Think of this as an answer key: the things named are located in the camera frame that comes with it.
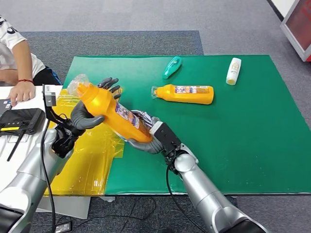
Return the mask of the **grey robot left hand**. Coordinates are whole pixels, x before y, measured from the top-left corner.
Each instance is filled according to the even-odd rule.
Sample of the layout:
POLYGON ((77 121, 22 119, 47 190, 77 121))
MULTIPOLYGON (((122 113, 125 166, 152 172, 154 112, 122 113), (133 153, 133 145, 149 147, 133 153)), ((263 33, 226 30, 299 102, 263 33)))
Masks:
MULTIPOLYGON (((116 85, 118 82, 118 78, 112 79, 112 77, 109 77, 101 81, 97 87, 109 90, 110 92, 114 93, 120 88, 120 85, 116 85)), ((79 101, 71 112, 70 116, 72 125, 79 130, 92 129, 104 121, 104 116, 103 115, 93 116, 89 113, 82 101, 79 101)))

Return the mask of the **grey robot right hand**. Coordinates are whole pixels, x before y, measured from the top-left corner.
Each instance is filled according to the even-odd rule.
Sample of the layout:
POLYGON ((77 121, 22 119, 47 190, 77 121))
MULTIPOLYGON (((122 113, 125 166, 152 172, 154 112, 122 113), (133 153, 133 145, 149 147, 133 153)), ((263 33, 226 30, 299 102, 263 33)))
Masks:
MULTIPOLYGON (((159 121, 158 117, 150 116, 147 112, 143 112, 140 110, 131 110, 131 112, 134 115, 140 119, 149 130, 152 128, 156 122, 159 121)), ((148 152, 150 154, 158 154, 158 153, 162 152, 164 149, 163 145, 158 139, 155 138, 154 136, 152 136, 152 140, 149 143, 137 142, 132 138, 128 139, 128 143, 130 144, 133 148, 140 150, 140 151, 148 152)))

